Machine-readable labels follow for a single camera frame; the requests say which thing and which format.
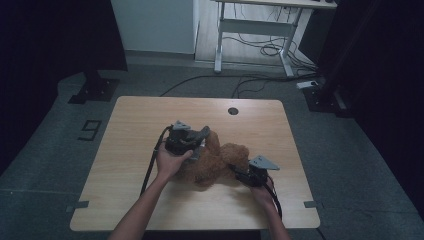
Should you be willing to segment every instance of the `left hand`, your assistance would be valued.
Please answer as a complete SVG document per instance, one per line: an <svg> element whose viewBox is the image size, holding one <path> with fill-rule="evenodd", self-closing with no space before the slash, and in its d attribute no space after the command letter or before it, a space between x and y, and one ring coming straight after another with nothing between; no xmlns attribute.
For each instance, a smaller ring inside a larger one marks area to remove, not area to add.
<svg viewBox="0 0 424 240"><path fill-rule="evenodd" d="M156 157L158 167L157 177L161 177L166 181L169 181L178 172L183 161L193 154L193 151L189 150L181 156L174 155L165 149L165 142L162 142L158 151Z"/></svg>

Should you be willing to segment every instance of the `black curtain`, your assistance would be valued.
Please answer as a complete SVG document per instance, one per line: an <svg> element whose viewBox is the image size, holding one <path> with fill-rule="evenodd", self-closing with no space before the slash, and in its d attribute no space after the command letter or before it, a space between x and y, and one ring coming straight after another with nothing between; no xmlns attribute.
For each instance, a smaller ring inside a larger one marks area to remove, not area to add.
<svg viewBox="0 0 424 240"><path fill-rule="evenodd" d="M343 1L319 62L424 216L424 3Z"/></svg>
<svg viewBox="0 0 424 240"><path fill-rule="evenodd" d="M86 69L127 70L106 0L16 0L0 4L0 173L57 96L57 83Z"/></svg>

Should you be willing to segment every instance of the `desk leg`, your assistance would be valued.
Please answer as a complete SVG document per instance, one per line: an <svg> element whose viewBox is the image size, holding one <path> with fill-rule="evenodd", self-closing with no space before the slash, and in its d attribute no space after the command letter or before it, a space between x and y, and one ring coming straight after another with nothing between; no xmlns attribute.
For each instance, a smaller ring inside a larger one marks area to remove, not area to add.
<svg viewBox="0 0 424 240"><path fill-rule="evenodd" d="M290 58L288 56L288 53L289 53L289 50L290 50L291 43L293 42L293 37L294 37L294 34L296 33L297 26L299 24L300 15L302 15L302 10L303 10L303 8L299 8L297 15L296 15L296 19L293 21L293 24L292 24L292 27L291 27L291 30L290 30L289 39L284 44L283 51L280 52L280 58L281 58L281 61L283 62L284 70L286 71L287 77L293 77L294 76L293 70L291 68L291 61L290 61Z"/></svg>
<svg viewBox="0 0 424 240"><path fill-rule="evenodd" d="M216 47L216 53L215 53L215 69L214 70L215 70L216 73L221 73L221 65L222 65L222 22L224 21L224 10L225 10L225 3L222 3L221 16L219 18L219 28L218 28L218 46Z"/></svg>

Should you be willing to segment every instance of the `plush toy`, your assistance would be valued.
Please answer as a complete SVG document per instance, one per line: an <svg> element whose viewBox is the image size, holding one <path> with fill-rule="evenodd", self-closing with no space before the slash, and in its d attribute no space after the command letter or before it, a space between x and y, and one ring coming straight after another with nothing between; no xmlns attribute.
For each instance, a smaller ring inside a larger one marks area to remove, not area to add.
<svg viewBox="0 0 424 240"><path fill-rule="evenodd" d="M205 139L205 147L200 151L199 159L185 161L176 177L195 183L200 187L209 187L219 177L235 179L235 174L229 165L247 171L249 168L248 157L249 150L245 146L233 143L221 146L218 134L211 130Z"/></svg>

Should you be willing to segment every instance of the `wooden table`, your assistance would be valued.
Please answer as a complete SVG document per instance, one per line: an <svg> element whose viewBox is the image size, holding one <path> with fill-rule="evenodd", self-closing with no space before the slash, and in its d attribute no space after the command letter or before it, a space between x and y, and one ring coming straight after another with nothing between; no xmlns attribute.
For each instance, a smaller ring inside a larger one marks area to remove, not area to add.
<svg viewBox="0 0 424 240"><path fill-rule="evenodd" d="M229 108L237 108L230 115ZM113 230L137 200L154 145L162 130L181 120L200 130L208 125L220 143L243 144L250 158L265 155L280 166L270 171L287 228L317 228L320 220L281 102L276 100L120 97L113 110L80 202L74 231ZM156 175L152 171L150 181ZM148 230L265 229L266 220L249 189L220 179L208 189L170 182Z"/></svg>

